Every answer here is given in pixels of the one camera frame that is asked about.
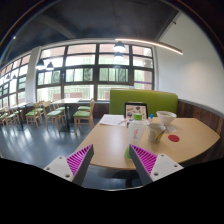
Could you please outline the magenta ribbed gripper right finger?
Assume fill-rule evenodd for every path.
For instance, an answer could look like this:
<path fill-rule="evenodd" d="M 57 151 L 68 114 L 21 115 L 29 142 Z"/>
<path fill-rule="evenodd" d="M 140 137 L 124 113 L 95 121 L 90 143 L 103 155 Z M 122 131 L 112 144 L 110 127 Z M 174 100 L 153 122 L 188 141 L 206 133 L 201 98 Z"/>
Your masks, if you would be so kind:
<path fill-rule="evenodd" d="M 129 145 L 129 154 L 143 186 L 182 169 L 182 166 L 166 154 L 154 154 L 135 145 Z"/>

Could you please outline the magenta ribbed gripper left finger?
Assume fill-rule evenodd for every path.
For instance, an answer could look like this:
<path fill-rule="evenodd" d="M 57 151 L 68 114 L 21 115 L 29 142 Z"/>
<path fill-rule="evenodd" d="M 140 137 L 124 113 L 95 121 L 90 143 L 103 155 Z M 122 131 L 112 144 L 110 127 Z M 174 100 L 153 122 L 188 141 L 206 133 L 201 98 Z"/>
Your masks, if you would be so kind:
<path fill-rule="evenodd" d="M 93 145 L 88 145 L 67 157 L 57 157 L 44 170 L 81 186 L 93 155 Z"/>

